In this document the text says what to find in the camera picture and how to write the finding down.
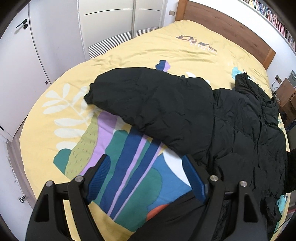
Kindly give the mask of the wooden nightstand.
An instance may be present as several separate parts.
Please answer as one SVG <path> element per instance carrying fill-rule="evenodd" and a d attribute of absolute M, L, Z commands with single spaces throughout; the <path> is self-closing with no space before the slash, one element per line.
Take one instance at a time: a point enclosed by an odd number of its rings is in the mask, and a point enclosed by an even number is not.
<path fill-rule="evenodd" d="M 295 120 L 295 87 L 285 78 L 275 93 L 281 118 L 284 125 L 288 126 Z"/>

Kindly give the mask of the black puffer coat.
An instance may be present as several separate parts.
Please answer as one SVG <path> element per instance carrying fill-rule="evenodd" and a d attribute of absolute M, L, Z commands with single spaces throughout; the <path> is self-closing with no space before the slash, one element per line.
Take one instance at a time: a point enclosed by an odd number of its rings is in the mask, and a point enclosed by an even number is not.
<path fill-rule="evenodd" d="M 84 99 L 224 181 L 249 182 L 272 237 L 276 202 L 288 192 L 287 146 L 276 101 L 246 73 L 230 90 L 156 69 L 117 68 L 99 75 Z"/>

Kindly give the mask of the white wardrobe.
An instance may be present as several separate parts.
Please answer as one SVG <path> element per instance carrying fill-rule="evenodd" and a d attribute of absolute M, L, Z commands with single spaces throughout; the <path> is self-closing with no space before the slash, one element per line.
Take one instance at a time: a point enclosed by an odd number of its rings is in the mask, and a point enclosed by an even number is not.
<path fill-rule="evenodd" d="M 167 1 L 78 1 L 85 58 L 95 58 L 119 44 L 163 26 Z"/>

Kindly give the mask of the wall power socket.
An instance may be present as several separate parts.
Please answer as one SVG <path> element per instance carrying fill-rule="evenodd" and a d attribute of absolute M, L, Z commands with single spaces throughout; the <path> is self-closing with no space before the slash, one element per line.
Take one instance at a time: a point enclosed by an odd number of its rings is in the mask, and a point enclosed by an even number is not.
<path fill-rule="evenodd" d="M 278 75 L 276 75 L 275 80 L 278 84 L 281 84 L 282 80 L 280 79 L 280 77 Z"/>

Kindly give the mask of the yellow cartoon bed cover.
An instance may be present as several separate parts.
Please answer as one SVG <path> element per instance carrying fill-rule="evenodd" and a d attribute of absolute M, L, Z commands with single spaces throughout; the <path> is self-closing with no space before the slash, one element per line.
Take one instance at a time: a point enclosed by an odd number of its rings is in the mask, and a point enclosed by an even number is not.
<path fill-rule="evenodd" d="M 44 185 L 83 176 L 102 155 L 111 164 L 89 205 L 104 240 L 190 240 L 205 205 L 194 195 L 182 157 L 84 97 L 95 79 L 112 69 L 145 67 L 186 78 L 202 78 L 212 89 L 234 89 L 246 73 L 270 98 L 267 73 L 246 50 L 193 21 L 177 21 L 145 33 L 63 74 L 37 100 L 21 134 L 26 176 L 38 199 Z M 278 111 L 278 127 L 287 136 Z M 295 160 L 286 147 L 288 192 L 295 189 Z M 280 199 L 276 204 L 280 212 Z M 77 232 L 70 202 L 64 200 L 73 240 Z M 233 232 L 234 201 L 224 200 L 213 240 Z M 279 227 L 279 221 L 273 231 Z"/>

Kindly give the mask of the white printer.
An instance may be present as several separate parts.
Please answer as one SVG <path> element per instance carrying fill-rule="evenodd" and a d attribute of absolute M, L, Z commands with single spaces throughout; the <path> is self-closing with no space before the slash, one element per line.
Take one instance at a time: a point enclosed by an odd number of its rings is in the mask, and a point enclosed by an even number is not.
<path fill-rule="evenodd" d="M 296 74 L 293 70 L 291 71 L 290 76 L 288 77 L 288 80 L 293 87 L 296 87 Z"/>

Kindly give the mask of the white door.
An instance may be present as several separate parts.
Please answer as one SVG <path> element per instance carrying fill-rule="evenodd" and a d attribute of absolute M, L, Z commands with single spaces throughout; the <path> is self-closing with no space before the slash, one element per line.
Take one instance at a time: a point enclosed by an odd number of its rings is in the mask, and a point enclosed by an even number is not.
<path fill-rule="evenodd" d="M 28 27 L 16 29 L 24 19 Z M 12 141 L 16 131 L 50 82 L 35 49 L 29 7 L 16 14 L 1 37 L 1 135 Z"/>

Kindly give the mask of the row of books on shelf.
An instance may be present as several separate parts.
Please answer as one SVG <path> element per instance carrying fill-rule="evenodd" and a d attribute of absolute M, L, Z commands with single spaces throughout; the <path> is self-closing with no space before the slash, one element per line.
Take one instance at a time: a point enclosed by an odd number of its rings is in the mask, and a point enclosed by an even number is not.
<path fill-rule="evenodd" d="M 292 50 L 295 51 L 295 39 L 292 37 L 290 31 L 283 23 L 283 20 L 280 19 L 280 17 L 266 2 L 257 0 L 243 0 L 243 2 L 248 4 L 260 15 L 264 16 L 287 40 Z"/>

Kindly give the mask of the wooden headboard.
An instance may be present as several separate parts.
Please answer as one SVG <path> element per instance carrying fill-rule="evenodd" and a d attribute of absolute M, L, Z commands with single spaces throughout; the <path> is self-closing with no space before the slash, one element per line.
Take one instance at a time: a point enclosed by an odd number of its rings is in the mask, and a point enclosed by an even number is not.
<path fill-rule="evenodd" d="M 176 21 L 189 20 L 203 25 L 252 54 L 268 69 L 276 52 L 255 32 L 234 18 L 206 5 L 179 0 Z"/>

